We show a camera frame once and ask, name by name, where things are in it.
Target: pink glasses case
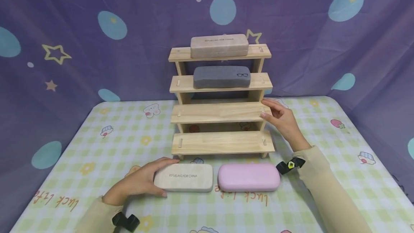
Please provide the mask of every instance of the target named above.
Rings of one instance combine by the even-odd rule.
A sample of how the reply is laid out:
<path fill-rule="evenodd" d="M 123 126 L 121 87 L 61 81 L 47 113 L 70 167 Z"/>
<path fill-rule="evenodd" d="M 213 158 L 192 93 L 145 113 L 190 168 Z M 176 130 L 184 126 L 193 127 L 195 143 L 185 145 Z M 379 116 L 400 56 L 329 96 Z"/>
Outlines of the pink glasses case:
<path fill-rule="evenodd" d="M 217 180 L 224 192 L 272 192 L 280 175 L 270 163 L 226 164 L 219 168 Z"/>

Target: wooden display stand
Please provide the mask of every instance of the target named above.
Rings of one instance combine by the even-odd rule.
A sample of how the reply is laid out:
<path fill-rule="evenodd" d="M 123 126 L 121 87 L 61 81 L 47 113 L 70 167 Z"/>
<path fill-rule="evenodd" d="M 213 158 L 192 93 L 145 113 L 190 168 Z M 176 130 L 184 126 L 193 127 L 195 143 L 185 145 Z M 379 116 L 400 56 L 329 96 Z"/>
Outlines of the wooden display stand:
<path fill-rule="evenodd" d="M 171 122 L 177 124 L 180 133 L 174 134 L 172 154 L 183 160 L 185 155 L 260 153 L 262 158 L 275 151 L 270 133 L 265 131 L 266 121 L 260 113 L 271 114 L 261 100 L 266 89 L 272 89 L 267 73 L 262 73 L 263 62 L 272 57 L 266 44 L 249 45 L 247 56 L 192 59 L 190 47 L 172 48 L 169 62 L 175 62 L 177 76 L 172 77 L 170 92 L 175 93 L 179 105 L 172 110 Z M 193 76 L 187 75 L 184 62 L 253 59 L 250 86 L 247 88 L 193 87 Z M 249 91 L 245 102 L 191 104 L 195 92 Z M 249 123 L 248 131 L 238 127 Z M 191 132 L 191 125 L 199 125 L 201 132 Z"/>

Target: checkered tablecloth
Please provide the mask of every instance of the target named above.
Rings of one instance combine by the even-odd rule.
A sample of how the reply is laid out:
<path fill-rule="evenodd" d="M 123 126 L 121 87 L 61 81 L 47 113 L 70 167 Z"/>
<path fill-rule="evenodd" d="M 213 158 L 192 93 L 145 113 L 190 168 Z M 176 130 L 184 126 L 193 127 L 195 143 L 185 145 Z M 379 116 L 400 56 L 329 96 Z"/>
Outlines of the checkered tablecloth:
<path fill-rule="evenodd" d="M 291 108 L 307 140 L 318 145 L 373 232 L 411 232 L 414 207 L 340 106 L 329 97 L 279 99 Z M 73 232 L 99 195 L 134 166 L 171 156 L 175 101 L 104 102 L 76 133 L 12 232 Z M 249 127 L 240 124 L 240 130 Z M 272 162 L 291 158 L 280 134 L 271 131 L 277 151 L 259 154 L 186 156 L 185 163 L 208 163 L 215 170 L 210 193 L 168 193 L 168 198 L 131 199 L 127 215 L 141 220 L 145 233 L 311 233 L 324 232 L 310 192 L 297 172 L 281 179 L 276 192 L 223 193 L 216 172 L 225 163 Z"/>

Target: beige sleeve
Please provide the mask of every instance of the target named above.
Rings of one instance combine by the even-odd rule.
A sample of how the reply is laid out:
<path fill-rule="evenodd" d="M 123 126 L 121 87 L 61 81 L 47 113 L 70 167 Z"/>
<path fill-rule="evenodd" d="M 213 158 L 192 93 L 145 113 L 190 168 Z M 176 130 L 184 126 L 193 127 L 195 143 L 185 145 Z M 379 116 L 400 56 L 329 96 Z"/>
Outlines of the beige sleeve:
<path fill-rule="evenodd" d="M 312 194 L 329 233 L 372 232 L 318 147 L 295 152 L 293 156 L 306 161 L 298 169 L 299 178 Z"/>
<path fill-rule="evenodd" d="M 112 218 L 122 211 L 123 206 L 111 206 L 96 198 L 76 225 L 75 233 L 113 233 Z"/>

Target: yellow star outline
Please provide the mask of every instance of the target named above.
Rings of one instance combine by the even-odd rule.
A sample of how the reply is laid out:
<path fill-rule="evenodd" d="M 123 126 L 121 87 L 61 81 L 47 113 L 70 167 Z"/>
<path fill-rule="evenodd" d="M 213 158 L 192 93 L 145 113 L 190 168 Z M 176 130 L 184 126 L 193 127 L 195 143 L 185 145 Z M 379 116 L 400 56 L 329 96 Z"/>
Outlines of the yellow star outline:
<path fill-rule="evenodd" d="M 256 42 L 256 44 L 259 44 L 259 38 L 262 36 L 261 32 L 253 33 L 250 29 L 247 29 L 247 34 L 246 34 L 247 39 L 249 39 L 249 35 L 252 37 L 256 37 L 256 40 L 254 41 Z"/>
<path fill-rule="evenodd" d="M 52 47 L 52 46 L 49 46 L 49 45 L 46 45 L 46 44 L 42 44 L 42 47 L 46 51 L 46 55 L 45 55 L 45 59 L 46 60 L 54 60 L 57 63 L 59 63 L 60 65 L 62 65 L 64 59 L 71 59 L 72 58 L 71 56 L 69 56 L 67 53 L 65 53 L 63 51 L 63 46 L 62 45 L 57 45 L 55 47 Z M 50 50 L 60 50 L 60 53 L 62 53 L 63 56 L 60 56 L 59 59 L 58 58 L 55 58 L 55 57 L 51 57 L 50 56 L 51 55 L 51 51 Z"/>
<path fill-rule="evenodd" d="M 50 82 L 45 82 L 47 85 L 46 90 L 53 90 L 54 92 L 56 92 L 56 87 L 57 85 L 53 82 L 53 80 L 50 80 Z"/>

